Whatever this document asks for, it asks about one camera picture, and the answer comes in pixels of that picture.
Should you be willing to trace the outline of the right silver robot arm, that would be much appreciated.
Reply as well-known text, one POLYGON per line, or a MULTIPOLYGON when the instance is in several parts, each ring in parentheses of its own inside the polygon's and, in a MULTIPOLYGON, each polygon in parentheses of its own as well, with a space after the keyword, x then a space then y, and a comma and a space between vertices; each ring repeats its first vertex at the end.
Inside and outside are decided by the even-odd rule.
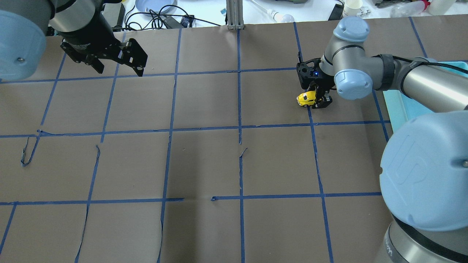
POLYGON ((298 53, 297 75, 313 109, 372 91, 396 90, 431 113, 406 121, 389 139, 380 189, 393 221, 376 263, 466 263, 468 224, 467 70, 436 60, 367 55, 365 20, 341 19, 319 58, 298 53))

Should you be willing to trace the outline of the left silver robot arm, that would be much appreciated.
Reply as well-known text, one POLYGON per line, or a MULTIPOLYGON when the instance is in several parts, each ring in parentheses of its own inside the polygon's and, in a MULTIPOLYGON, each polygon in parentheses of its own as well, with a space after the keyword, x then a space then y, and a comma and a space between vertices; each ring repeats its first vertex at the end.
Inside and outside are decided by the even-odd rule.
POLYGON ((0 2, 1 79, 17 81, 32 76, 46 49, 52 27, 63 37, 60 45, 75 63, 102 73, 102 60, 131 67, 141 77, 148 55, 137 40, 120 42, 101 10, 118 0, 2 0, 0 2))

